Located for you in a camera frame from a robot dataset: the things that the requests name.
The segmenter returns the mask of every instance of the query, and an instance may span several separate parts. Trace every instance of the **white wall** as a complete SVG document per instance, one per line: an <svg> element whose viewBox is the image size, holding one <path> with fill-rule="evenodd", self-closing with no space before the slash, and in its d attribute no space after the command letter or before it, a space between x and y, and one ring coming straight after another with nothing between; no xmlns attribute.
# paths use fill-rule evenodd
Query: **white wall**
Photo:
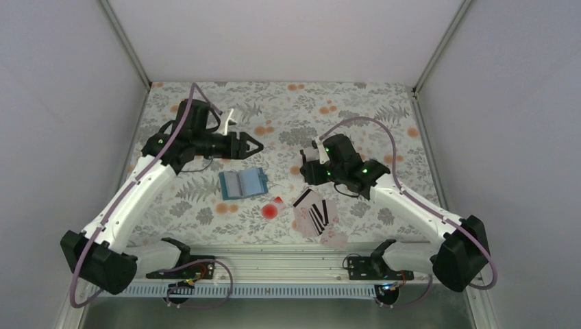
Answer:
<svg viewBox="0 0 581 329"><path fill-rule="evenodd" d="M416 84L462 0L110 0L153 81Z"/></svg>
<svg viewBox="0 0 581 329"><path fill-rule="evenodd" d="M503 328L579 328L581 1L475 1L421 91L453 210L486 224Z"/></svg>
<svg viewBox="0 0 581 329"><path fill-rule="evenodd" d="M96 0L0 10L0 327L52 328L60 238L115 189L145 88Z"/></svg>

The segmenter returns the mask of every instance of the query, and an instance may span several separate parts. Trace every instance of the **wire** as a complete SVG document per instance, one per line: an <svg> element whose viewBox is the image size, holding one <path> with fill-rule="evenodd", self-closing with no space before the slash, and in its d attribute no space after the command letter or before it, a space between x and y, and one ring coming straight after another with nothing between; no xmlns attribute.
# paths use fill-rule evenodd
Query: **wire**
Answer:
<svg viewBox="0 0 581 329"><path fill-rule="evenodd" d="M228 300L230 300L230 296L232 296L232 291L234 291L234 277L232 276L232 272L230 271L230 269L228 268L228 266L226 266L224 263L222 263L219 260L215 260L215 259L199 259L199 260L195 260L193 262L189 262L187 264L184 264L182 266L179 266L179 267L176 267L176 268L173 268L173 269L165 269L165 270L162 270L160 272L161 273L176 272L176 271L180 271L182 269L185 269L185 268L188 268L188 267L190 267L192 265L196 265L196 264L200 264L200 263L216 263L216 264L222 266L226 270L226 272L228 272L228 277L230 278L230 290L228 290L228 293L227 293L226 297L224 297L220 302L218 302L216 304L213 304L213 305L205 305L205 306L198 306L198 305L196 305L196 306L194 306L194 305L187 306L187 305L185 305L185 306L182 306L180 304L172 303L169 300L169 296L173 292L175 292L178 289L183 289L183 287L173 287L173 288L171 288L171 289L169 289L167 291L167 295L165 297L165 301L166 301L166 303L167 303L168 306L175 306L177 308L191 308L191 309L195 309L195 310L210 310L212 308L220 307L220 306L226 304L226 302Z"/></svg>
<svg viewBox="0 0 581 329"><path fill-rule="evenodd" d="M341 267L343 267L343 269L349 270L349 268L345 266L345 261L347 260L347 258L349 258L349 256L352 256L352 255L361 257L360 254L348 254L348 255L346 255L345 258L343 259L343 262L341 263Z"/></svg>
<svg viewBox="0 0 581 329"><path fill-rule="evenodd" d="M135 176L135 178L134 178L134 180L132 182L130 182L119 193L119 195L113 201L113 203L111 204L111 207L109 207L109 209L107 209L107 212L105 213L105 215L103 216L103 219L99 223L101 225L101 227L103 227L105 224L107 224L107 222L109 222L109 218L111 217L111 215L113 214L113 212L117 209L117 207L119 206L119 204L125 199L125 197L127 197L127 195L129 194L129 192L131 191L131 189L134 186L137 185L137 182L139 182L141 180L141 178L143 178L143 176L145 176L149 172L149 170L151 170L151 168L156 163L158 163L158 161L161 159L161 157L165 154L165 152L171 146L171 144L173 143L173 141L176 139L176 137L179 134L180 130L182 130L182 127L186 123L186 118L188 117L188 114L190 112L190 108L192 106L192 101L193 101L193 98L194 98L194 92L196 90L198 90L200 92L200 95L202 95L202 97L208 103L210 103L210 101L207 99L207 97L201 92L200 87L195 82L192 83L192 87L190 88L190 95L189 95L189 98L188 98L188 103L186 104L186 109L184 111L184 114L182 115L182 119L177 124L177 127L176 127L175 131L169 137L167 143L164 145L164 147L161 149L161 151L158 153L158 155L137 176ZM87 244L85 244L85 247L83 248L83 250L81 251L81 254L79 255L79 259L77 260L77 264L75 266L75 270L73 271L73 279L71 280L71 286L70 286L70 289L69 289L69 302L71 303L71 306L73 308L81 308L81 307L86 306L87 304L89 304L93 300L95 300L95 298L97 298L97 296L99 296L99 294L101 294L103 292L103 289L99 289L97 292L95 292L93 295L91 295L89 298L87 298L84 302L81 302L81 303L77 303L77 300L75 298L75 294L77 292L77 282L79 280L79 276L80 276L80 273L81 273L81 268L83 266L83 263L85 261L85 258L87 257L87 253L88 253L90 247L92 246L92 244L97 239L97 236L99 235L99 233L101 233L102 230L103 230L103 228L101 228L101 227L98 227L98 228L95 229L95 231L93 232L93 234L91 235L91 237L87 241Z"/></svg>
<svg viewBox="0 0 581 329"><path fill-rule="evenodd" d="M198 90L198 93L200 94L201 98L203 98L204 101L206 101L206 103L210 104L210 110L214 113L214 114L218 114L217 116L219 117L220 115L222 115L222 111L217 108L214 103L212 103L207 97L206 94L203 93L203 91L201 91L201 88L198 86L198 84L194 83L192 85L192 88L195 88L196 90Z"/></svg>
<svg viewBox="0 0 581 329"><path fill-rule="evenodd" d="M208 163L208 165L205 166L202 169L198 169L198 170L182 170L182 171L180 171L180 173L199 173L199 172L202 172L202 171L208 169L212 165L212 162L214 162L214 158L210 158L210 163Z"/></svg>
<svg viewBox="0 0 581 329"><path fill-rule="evenodd" d="M406 279L406 273L404 271L401 271L401 284L399 285L400 288L402 288L403 286L406 285L407 279Z"/></svg>
<svg viewBox="0 0 581 329"><path fill-rule="evenodd" d="M403 305L385 305L382 302L379 301L378 298L373 298L375 300L376 303L378 303L380 305L381 308L386 307L386 308L406 308L406 307L411 307L411 306L416 306L417 304L421 303L429 294L430 292L432 292L432 288L434 288L434 276L428 276L428 286L425 288L425 291L423 292L423 295L420 296L420 298L418 298L417 300L407 303L407 304L403 304Z"/></svg>
<svg viewBox="0 0 581 329"><path fill-rule="evenodd" d="M165 133L165 131L167 130L167 128L169 128L170 125L172 125L175 122L175 120L170 120L167 121L166 123L164 123L161 127L160 130L158 131L160 134Z"/></svg>
<svg viewBox="0 0 581 329"><path fill-rule="evenodd" d="M458 231L462 232L480 251L480 253L486 258L486 260L489 262L490 266L491 266L491 270L492 270L492 280L489 284L485 285L485 286L478 286L475 284L468 284L470 287L478 289L478 290L488 290L491 289L492 287L494 287L496 285L496 282L498 281L498 270L496 267L496 264L494 263L494 260L492 259L492 257L490 256L490 253L486 250L486 248L484 248L484 246L478 242L478 240L476 240L476 238L474 238L472 236L472 234L468 233L464 228L462 228L460 225L458 225L457 223L454 223L453 221L451 221L450 219L446 218L444 215L442 215L441 213L435 211L434 209L432 209L431 207L429 207L428 205L425 205L423 202L419 201L416 197L414 197L413 195L411 195L406 189L401 187L401 182L399 181L399 179L397 178L397 175L395 174L395 161L396 161L396 149L395 149L395 138L393 138L393 135L391 134L391 132L389 131L389 129L383 124L381 123L379 120L375 120L372 118L368 118L368 117L353 117L353 118L349 118L349 119L345 119L343 121L341 121L340 123L337 123L336 125L334 125L331 129L329 129L326 133L322 134L319 139L323 140L325 137L327 137L329 134L331 134L331 132L333 132L335 129L337 129L338 127L345 125L349 122L355 121L355 120L363 120L363 121L371 121L373 123L378 124L389 136L389 140L391 141L391 151L392 151L392 163L391 163L391 175L393 177L393 181L395 182L395 185L397 186L397 189L399 189L399 191L405 195L406 197L408 197L410 200L412 200L416 205L418 205L420 208L424 209L425 211L429 212L430 214L436 216L437 218L441 219L442 221L444 221L445 223L450 224L451 226L453 226L455 229L457 229Z"/></svg>
<svg viewBox="0 0 581 329"><path fill-rule="evenodd" d="M206 276L206 272L208 270L208 268L204 265L204 264L196 264L193 265L194 267L201 267L201 271L200 271L200 277L198 278L198 280L201 280L204 276Z"/></svg>
<svg viewBox="0 0 581 329"><path fill-rule="evenodd" d="M335 184L333 184L333 187L335 188L335 191L337 191L337 193L339 193L341 195L344 195L346 197L353 197L353 198L358 198L361 195L360 193L357 193L357 195L343 193L337 188L337 185L338 185L338 183L335 183Z"/></svg>

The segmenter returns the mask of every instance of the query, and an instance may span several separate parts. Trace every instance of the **open blue book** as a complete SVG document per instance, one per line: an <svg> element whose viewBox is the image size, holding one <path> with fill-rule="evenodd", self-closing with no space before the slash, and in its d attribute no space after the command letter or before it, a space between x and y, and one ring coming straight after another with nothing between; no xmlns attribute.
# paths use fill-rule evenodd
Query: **open blue book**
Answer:
<svg viewBox="0 0 581 329"><path fill-rule="evenodd" d="M223 171L218 174L224 200L244 199L266 194L268 177L262 168L249 168L240 172Z"/></svg>

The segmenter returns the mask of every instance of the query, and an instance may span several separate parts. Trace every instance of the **table surface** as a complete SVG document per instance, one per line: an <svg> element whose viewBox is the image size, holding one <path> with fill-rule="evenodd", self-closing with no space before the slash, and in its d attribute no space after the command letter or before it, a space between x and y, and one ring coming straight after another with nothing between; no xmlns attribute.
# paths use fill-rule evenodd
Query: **table surface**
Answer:
<svg viewBox="0 0 581 329"><path fill-rule="evenodd" d="M177 105L187 98L191 83L156 82L151 87L129 171L145 141L163 123L175 118ZM264 151L246 160L216 159L202 173L181 173L147 209L136 226L131 244L142 245L172 236L193 245L319 243L295 231L292 207L267 220L261 209L280 196L290 204L307 187L299 174L299 151L334 124L355 116L375 117L386 124L397 143L397 174L428 200L438 202L408 93L399 84L208 82L199 84L218 108L235 108L243 120L231 131L247 132L264 144ZM337 129L350 137L364 159L375 158L391 167L388 136L373 123L355 121ZM184 170L205 167L201 158ZM269 194L223 201L218 173L262 167L269 177ZM332 184L311 186L338 204L339 223L350 243L425 241L422 235L391 211L363 198L339 195Z"/></svg>

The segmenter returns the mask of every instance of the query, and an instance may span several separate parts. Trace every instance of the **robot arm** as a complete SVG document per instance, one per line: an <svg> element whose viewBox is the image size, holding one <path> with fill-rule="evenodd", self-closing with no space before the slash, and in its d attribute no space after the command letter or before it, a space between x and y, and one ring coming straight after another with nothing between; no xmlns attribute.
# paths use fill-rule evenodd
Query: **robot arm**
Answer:
<svg viewBox="0 0 581 329"><path fill-rule="evenodd" d="M163 239L151 245L127 247L129 236L156 195L175 178L184 165L195 156L205 158L245 159L263 150L263 145L250 135L228 132L228 124L234 121L233 110L223 114L222 119L212 111L210 104L194 100L187 117L186 101L177 111L177 118L168 122L159 133L149 138L142 149L133 172L111 202L80 233L68 231L61 239L61 248L71 271L86 247L86 257L79 277L95 284L111 294L123 291L133 278L161 269L170 269L189 261L189 247L173 240ZM214 128L206 128L210 112L220 123ZM170 136L164 131L177 122L185 124L177 132L177 137L163 155L156 160ZM103 217L110 213L109 221ZM100 232L94 242L87 246L90 235Z"/></svg>
<svg viewBox="0 0 581 329"><path fill-rule="evenodd" d="M319 151L319 160L305 161L301 168L307 183L344 184L351 192L404 218L429 241L383 242L371 255L378 274L388 268L434 274L451 290L463 291L487 264L479 249L451 224L468 231L488 251L484 224L478 218L463 219L443 210L396 181L389 168L380 162L363 162L345 135L331 136L313 146Z"/></svg>

